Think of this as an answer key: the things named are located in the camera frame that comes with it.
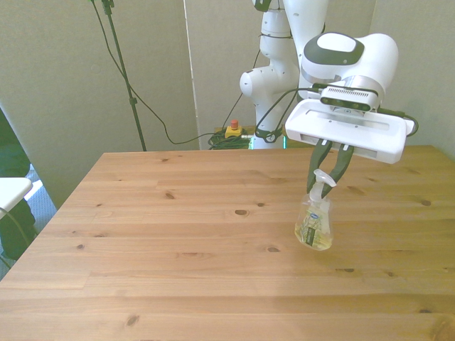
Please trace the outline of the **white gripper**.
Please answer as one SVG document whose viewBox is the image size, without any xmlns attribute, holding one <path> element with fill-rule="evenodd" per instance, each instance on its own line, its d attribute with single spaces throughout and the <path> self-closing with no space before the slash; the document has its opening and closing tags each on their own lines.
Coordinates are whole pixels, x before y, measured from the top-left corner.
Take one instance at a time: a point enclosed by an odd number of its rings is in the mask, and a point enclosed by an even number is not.
<svg viewBox="0 0 455 341">
<path fill-rule="evenodd" d="M 401 159 L 406 138 L 414 122 L 393 115 L 358 112 L 330 107 L 317 99 L 298 103 L 285 123 L 287 136 L 315 145 L 309 164 L 306 191 L 316 182 L 314 171 L 327 157 L 332 145 L 338 150 L 336 164 L 329 173 L 337 184 L 348 169 L 353 152 L 357 156 L 393 164 Z M 331 191 L 324 185 L 322 196 Z"/>
</svg>

